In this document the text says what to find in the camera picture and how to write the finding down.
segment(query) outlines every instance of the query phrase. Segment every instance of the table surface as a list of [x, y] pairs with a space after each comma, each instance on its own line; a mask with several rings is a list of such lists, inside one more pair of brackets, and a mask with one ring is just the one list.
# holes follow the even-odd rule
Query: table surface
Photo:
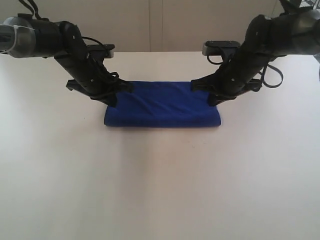
[[[136, 81], [216, 69], [200, 52], [105, 64]], [[53, 59], [1, 56], [0, 239], [319, 239], [319, 63], [274, 65], [283, 85], [221, 104], [221, 127], [110, 128]]]

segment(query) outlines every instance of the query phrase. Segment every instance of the blue fabric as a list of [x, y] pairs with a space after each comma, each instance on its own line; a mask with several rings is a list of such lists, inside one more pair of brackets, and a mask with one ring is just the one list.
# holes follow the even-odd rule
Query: blue fabric
[[111, 127], [201, 128], [221, 125], [208, 93], [191, 91], [191, 82], [133, 81], [133, 93], [117, 93], [116, 107], [108, 107], [104, 124]]

